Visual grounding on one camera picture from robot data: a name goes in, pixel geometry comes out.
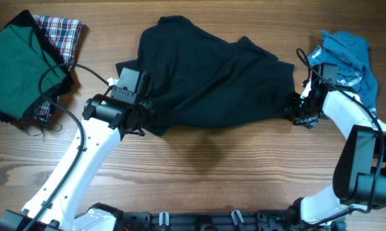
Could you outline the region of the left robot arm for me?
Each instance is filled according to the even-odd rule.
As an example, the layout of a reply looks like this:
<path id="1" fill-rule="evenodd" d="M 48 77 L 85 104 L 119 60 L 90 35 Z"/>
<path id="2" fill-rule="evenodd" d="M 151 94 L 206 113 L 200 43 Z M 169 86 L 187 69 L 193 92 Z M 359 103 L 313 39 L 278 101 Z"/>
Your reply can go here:
<path id="1" fill-rule="evenodd" d="M 4 211 L 0 230 L 122 230 L 123 212 L 97 204 L 78 215 L 85 192 L 105 158 L 127 134 L 143 136 L 156 113 L 145 71 L 123 68 L 104 94 L 85 103 L 78 132 L 51 176 L 20 212 Z"/>

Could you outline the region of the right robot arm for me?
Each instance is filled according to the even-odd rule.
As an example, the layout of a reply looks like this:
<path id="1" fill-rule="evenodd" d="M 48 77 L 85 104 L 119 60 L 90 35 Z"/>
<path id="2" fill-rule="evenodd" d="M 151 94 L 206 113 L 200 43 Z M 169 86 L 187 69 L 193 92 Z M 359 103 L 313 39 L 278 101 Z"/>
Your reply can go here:
<path id="1" fill-rule="evenodd" d="M 362 104 L 351 87 L 336 85 L 336 65 L 308 69 L 305 90 L 289 96 L 285 117 L 306 128 L 315 127 L 320 119 L 331 119 L 346 138 L 332 184 L 299 201 L 300 221 L 313 228 L 354 212 L 386 207 L 386 124 Z"/>

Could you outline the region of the black shirt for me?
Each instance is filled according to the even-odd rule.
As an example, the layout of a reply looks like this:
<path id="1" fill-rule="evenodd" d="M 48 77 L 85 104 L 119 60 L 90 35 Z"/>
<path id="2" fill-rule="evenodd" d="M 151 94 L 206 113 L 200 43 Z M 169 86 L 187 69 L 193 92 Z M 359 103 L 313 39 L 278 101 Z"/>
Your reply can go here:
<path id="1" fill-rule="evenodd" d="M 227 127 L 281 117 L 294 92 L 294 66 L 242 37 L 229 43 L 177 15 L 146 29 L 135 60 L 124 67 L 151 75 L 161 136 L 173 126 Z"/>

